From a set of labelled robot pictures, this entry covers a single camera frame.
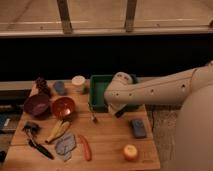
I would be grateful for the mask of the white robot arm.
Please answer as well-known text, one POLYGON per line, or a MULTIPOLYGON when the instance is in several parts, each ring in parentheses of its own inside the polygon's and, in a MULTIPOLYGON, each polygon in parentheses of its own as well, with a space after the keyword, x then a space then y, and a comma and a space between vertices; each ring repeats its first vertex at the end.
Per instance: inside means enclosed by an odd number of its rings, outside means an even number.
POLYGON ((112 114, 129 104, 179 105, 169 171, 213 171, 213 61, 136 84, 118 72, 104 99, 112 114))

